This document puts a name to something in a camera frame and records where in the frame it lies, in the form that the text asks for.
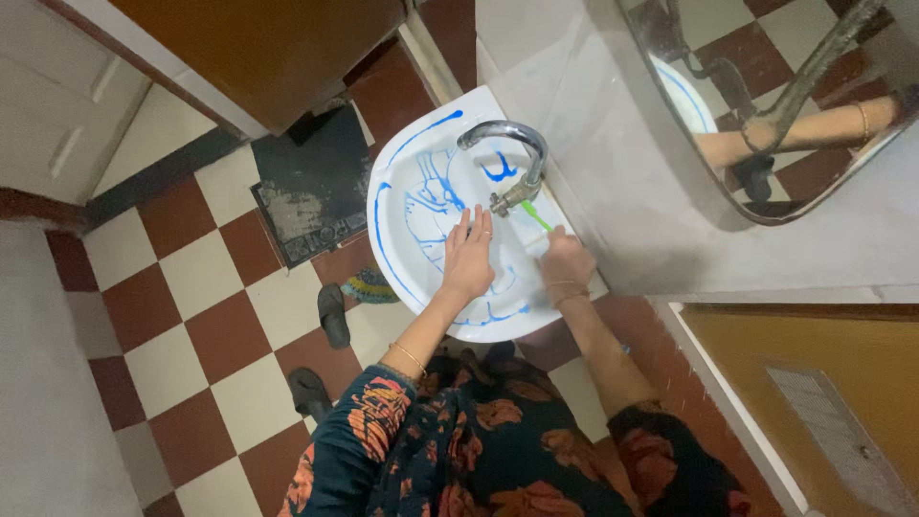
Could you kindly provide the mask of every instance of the chrome faucet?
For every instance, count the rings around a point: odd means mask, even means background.
[[[539,188],[542,186],[542,171],[546,168],[548,146],[546,140],[535,129],[512,121],[482,122],[460,135],[457,145],[466,151],[480,142],[482,138],[489,136],[504,136],[526,144],[527,152],[533,159],[527,174],[503,196],[492,192],[492,213],[500,217],[507,217],[507,211],[511,207],[517,206],[523,200],[532,201],[539,193]]]

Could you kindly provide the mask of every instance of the doormat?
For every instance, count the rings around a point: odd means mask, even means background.
[[[367,227],[373,162],[350,104],[252,143],[252,187],[289,268]]]

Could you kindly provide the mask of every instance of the hand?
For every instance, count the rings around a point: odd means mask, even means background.
[[[440,291],[465,307],[488,291],[494,281],[494,270],[488,263],[488,244],[492,240],[492,213],[475,205],[475,221],[469,230],[470,210],[462,211],[459,224],[447,236],[444,257],[444,281]]]
[[[596,270],[596,258],[564,226],[549,232],[549,251],[542,256],[542,281],[552,305],[577,295],[588,295],[587,283]]]

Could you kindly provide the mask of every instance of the mirror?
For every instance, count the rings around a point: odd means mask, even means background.
[[[655,82],[748,219],[825,200],[919,111],[916,0],[618,0]]]

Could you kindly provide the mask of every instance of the woman's left hand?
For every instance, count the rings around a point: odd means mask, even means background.
[[[469,230],[470,210],[462,211],[459,224],[447,236],[444,257],[444,281],[440,291],[465,305],[488,291],[494,281],[494,270],[488,263],[488,245],[492,240],[492,213],[475,205],[475,220]]]

